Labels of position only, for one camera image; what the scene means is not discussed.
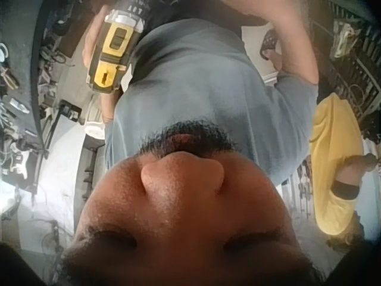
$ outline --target cable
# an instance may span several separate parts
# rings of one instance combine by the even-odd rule
[[[354,85],[351,85],[350,87],[349,87],[349,90],[352,92],[352,87],[357,87],[360,91],[361,91],[361,94],[363,95],[363,101],[362,101],[362,103],[361,104],[358,104],[357,102],[356,102],[356,104],[357,104],[357,107],[361,107],[361,106],[363,106],[364,105],[364,103],[365,103],[365,93],[364,93],[364,91],[363,91],[363,89],[359,86],[359,85],[356,85],[356,84],[354,84]]]

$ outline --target workshop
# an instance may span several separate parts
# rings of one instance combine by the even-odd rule
[[[372,3],[1,0],[0,284],[374,285]]]

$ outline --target mustache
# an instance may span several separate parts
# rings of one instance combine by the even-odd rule
[[[181,139],[178,135],[190,136]],[[182,151],[208,158],[217,152],[234,152],[236,144],[230,140],[224,130],[211,122],[185,121],[148,136],[140,146],[139,155],[153,153],[158,158],[163,158]]]

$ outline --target hand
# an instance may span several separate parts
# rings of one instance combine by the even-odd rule
[[[89,68],[91,63],[91,57],[96,44],[96,39],[99,36],[102,25],[106,16],[110,13],[111,7],[109,5],[103,5],[100,12],[94,17],[93,23],[90,26],[88,34],[85,38],[85,46],[82,51],[83,64]]]
[[[288,11],[293,11],[289,0],[223,0],[225,4],[242,14],[259,16],[271,21]]]

